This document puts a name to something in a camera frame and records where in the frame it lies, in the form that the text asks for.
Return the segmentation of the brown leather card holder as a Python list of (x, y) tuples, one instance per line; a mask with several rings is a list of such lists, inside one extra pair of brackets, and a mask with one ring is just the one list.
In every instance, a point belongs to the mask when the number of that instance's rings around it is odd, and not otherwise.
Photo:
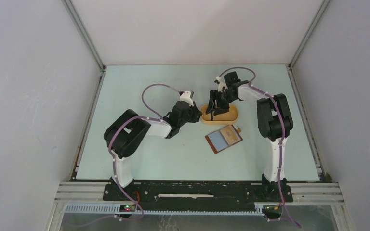
[(205, 139), (214, 154), (218, 154), (231, 146), (243, 141), (241, 129), (234, 125), (227, 125), (205, 136)]

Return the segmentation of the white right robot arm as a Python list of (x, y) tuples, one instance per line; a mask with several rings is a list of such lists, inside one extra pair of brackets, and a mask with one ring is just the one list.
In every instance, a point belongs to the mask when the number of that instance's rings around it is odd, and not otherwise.
[(256, 101), (258, 129), (262, 137), (270, 142), (272, 152), (264, 171), (264, 177), (269, 183), (261, 187), (261, 195), (267, 201), (274, 201), (280, 195), (280, 188), (275, 182), (281, 186), (281, 181), (285, 179), (285, 145), (293, 128), (286, 96), (271, 95), (255, 87), (249, 80), (242, 81), (235, 71), (217, 76), (214, 82), (218, 84), (218, 88), (210, 91), (204, 112), (209, 119), (228, 113), (230, 104), (236, 100)]

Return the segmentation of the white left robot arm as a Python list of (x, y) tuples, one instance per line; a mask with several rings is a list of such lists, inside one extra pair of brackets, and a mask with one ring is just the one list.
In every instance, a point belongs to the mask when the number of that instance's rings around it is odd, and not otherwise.
[(132, 109), (126, 110), (103, 135), (113, 158), (112, 180), (117, 184), (114, 194), (124, 201), (132, 197), (130, 158), (146, 136), (170, 139), (177, 135), (185, 124), (199, 122), (201, 116), (202, 112), (195, 102), (189, 105), (185, 101), (177, 101), (172, 110), (160, 119), (138, 115)]

